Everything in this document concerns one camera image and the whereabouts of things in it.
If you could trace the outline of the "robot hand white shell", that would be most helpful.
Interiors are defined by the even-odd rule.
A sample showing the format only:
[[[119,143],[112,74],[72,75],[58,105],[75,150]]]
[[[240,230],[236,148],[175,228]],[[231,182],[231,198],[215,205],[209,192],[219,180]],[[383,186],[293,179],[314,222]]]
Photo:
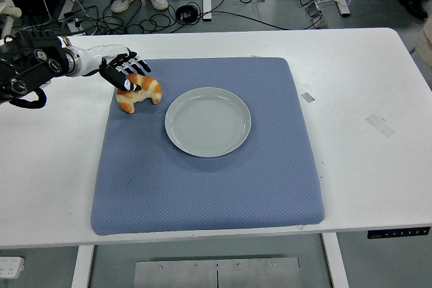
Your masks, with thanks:
[[[129,92],[142,90],[128,76],[151,72],[150,67],[138,54],[124,45],[105,45],[79,50],[78,76],[99,73],[117,89]]]

